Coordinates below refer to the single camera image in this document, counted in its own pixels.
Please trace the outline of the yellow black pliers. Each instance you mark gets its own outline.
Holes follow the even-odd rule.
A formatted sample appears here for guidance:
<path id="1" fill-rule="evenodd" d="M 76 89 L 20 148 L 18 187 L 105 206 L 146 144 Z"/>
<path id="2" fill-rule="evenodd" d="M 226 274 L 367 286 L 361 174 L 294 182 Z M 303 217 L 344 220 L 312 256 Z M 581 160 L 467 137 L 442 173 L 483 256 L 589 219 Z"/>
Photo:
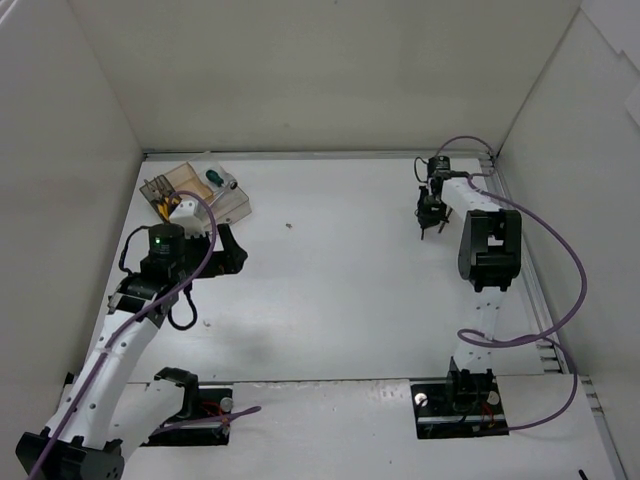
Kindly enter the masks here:
<path id="1" fill-rule="evenodd" d="M 159 192 L 158 211 L 165 220 L 169 220 L 171 213 L 181 203 L 181 197 L 176 193 L 173 185 L 164 175 L 158 176 L 157 180 Z"/>
<path id="2" fill-rule="evenodd" d="M 158 215 L 164 222 L 168 222 L 171 205 L 170 196 L 173 193 L 173 187 L 163 175 L 160 175 L 150 182 L 149 190 L 152 204 L 155 206 Z"/>

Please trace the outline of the green stubby screwdriver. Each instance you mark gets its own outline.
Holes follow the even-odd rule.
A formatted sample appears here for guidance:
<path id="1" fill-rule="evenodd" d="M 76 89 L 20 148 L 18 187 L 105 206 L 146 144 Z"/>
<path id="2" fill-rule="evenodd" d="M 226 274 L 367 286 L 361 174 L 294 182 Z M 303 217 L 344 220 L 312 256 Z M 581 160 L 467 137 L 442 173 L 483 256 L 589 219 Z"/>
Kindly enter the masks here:
<path id="1" fill-rule="evenodd" d="M 206 179 L 217 188 L 221 188 L 225 184 L 225 179 L 215 170 L 209 169 L 205 172 Z"/>

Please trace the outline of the large silver ratchet wrench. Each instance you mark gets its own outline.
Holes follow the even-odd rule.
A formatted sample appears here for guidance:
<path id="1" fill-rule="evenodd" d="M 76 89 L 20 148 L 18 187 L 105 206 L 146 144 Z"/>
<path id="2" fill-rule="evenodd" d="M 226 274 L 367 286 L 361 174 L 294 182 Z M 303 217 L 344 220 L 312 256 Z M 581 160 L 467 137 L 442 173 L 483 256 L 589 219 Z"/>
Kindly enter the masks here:
<path id="1" fill-rule="evenodd" d="M 231 211 L 241 204 L 241 200 L 236 180 L 225 181 L 219 187 L 212 187 L 210 194 L 205 198 L 216 219 L 228 217 Z"/>

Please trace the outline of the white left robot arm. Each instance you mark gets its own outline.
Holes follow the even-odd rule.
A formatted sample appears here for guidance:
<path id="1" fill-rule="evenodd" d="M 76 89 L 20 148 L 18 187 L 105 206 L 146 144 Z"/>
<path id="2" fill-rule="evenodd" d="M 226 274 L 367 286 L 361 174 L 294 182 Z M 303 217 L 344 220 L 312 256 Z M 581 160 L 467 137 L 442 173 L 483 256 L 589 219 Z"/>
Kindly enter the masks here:
<path id="1" fill-rule="evenodd" d="M 405 380 L 258 382 L 236 388 L 240 409 L 219 416 L 227 447 L 149 447 L 194 431 L 197 378 L 159 372 L 139 399 L 119 401 L 174 298 L 107 317 L 101 338 L 44 429 L 16 454 L 32 479 L 409 479 L 419 443 Z"/>

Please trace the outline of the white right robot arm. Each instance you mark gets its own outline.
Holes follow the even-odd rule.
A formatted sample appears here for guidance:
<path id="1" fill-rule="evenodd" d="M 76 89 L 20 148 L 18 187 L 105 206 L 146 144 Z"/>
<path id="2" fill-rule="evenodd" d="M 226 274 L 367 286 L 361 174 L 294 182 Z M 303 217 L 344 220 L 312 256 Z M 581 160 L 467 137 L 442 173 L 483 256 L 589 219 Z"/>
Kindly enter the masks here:
<path id="1" fill-rule="evenodd" d="M 475 310 L 474 337 L 494 339 L 504 295 L 521 270 L 522 218 L 469 186 L 472 175 L 455 171 L 446 156 L 426 160 L 426 178 L 420 182 L 415 216 L 422 232 L 442 229 L 450 214 L 463 221 L 457 266 L 471 285 Z"/>

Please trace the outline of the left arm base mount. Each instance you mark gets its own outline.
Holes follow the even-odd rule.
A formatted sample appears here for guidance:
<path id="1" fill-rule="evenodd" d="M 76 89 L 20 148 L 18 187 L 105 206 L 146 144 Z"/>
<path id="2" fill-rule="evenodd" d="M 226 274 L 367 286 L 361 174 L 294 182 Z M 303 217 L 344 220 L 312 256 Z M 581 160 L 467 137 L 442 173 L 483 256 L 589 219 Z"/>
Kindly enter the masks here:
<path id="1" fill-rule="evenodd" d="M 168 428 L 184 421 L 203 420 L 228 415 L 233 410 L 233 389 L 230 385 L 203 386 L 198 376 L 189 371 L 165 367 L 154 375 L 155 380 L 168 381 L 182 393 L 180 409 L 164 420 L 159 428 Z M 196 447 L 226 446 L 231 427 L 227 421 L 214 421 L 199 425 L 155 433 L 143 447 Z"/>

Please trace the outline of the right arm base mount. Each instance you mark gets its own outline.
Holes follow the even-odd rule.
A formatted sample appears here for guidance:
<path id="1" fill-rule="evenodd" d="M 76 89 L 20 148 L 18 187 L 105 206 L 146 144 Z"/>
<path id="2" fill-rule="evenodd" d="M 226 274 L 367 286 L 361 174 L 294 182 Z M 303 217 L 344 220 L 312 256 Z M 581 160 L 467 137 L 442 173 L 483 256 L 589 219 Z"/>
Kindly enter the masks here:
<path id="1" fill-rule="evenodd" d="M 420 440 L 509 434 L 497 380 L 490 368 L 471 373 L 451 362 L 446 377 L 413 381 L 410 390 Z"/>

